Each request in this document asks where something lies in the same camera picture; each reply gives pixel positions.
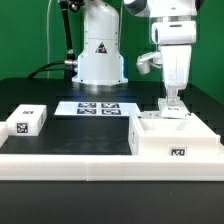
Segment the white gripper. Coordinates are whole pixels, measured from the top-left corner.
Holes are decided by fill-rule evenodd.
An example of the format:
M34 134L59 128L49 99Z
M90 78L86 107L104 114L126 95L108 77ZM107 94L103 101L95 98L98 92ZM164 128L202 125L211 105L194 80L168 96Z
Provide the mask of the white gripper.
M192 44L196 42L196 22L155 22L151 37L162 57L167 103L177 105L180 100L178 90L185 89L188 83Z

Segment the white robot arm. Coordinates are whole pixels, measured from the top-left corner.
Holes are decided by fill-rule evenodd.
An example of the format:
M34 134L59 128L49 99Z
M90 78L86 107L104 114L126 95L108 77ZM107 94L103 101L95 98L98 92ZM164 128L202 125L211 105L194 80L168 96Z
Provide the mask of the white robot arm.
M84 49L78 57L79 71L74 79L90 85L116 85L124 79L118 50L118 13L102 0L84 2ZM203 0L123 0L127 11L147 17L151 42L157 50L140 56L137 67L142 74L151 66L161 66L166 101L179 101L178 92L186 88L191 45L196 42L193 17Z

